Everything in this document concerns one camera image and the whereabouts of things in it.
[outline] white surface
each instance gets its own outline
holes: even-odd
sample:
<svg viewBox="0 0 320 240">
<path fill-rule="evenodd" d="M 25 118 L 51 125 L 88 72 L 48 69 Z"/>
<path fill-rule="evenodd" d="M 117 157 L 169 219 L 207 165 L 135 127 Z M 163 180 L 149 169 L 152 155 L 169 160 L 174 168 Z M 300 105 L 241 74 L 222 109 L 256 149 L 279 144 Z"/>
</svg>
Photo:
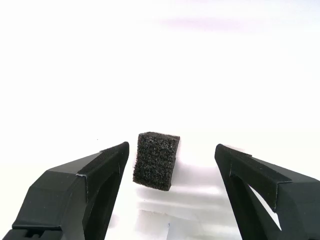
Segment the white surface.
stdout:
<svg viewBox="0 0 320 240">
<path fill-rule="evenodd" d="M 320 179 L 319 42 L 312 0 L 0 1 L 0 236 L 43 171 L 128 141 L 112 239 L 145 211 L 167 239 L 239 239 L 215 146 Z M 147 131 L 181 136 L 168 193 L 132 183 Z"/>
</svg>

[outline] black plastic part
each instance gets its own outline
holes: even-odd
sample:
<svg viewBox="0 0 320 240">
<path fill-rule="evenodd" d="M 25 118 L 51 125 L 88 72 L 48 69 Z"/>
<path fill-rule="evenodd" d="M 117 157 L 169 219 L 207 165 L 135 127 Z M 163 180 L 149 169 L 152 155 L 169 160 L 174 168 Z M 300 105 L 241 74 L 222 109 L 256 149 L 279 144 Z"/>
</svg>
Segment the black plastic part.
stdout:
<svg viewBox="0 0 320 240">
<path fill-rule="evenodd" d="M 243 240 L 320 240 L 320 181 L 221 144 L 215 160 Z M 249 186 L 277 213 L 281 229 Z"/>
<path fill-rule="evenodd" d="M 128 157 L 124 142 L 47 170 L 3 240 L 105 239 Z"/>
</svg>

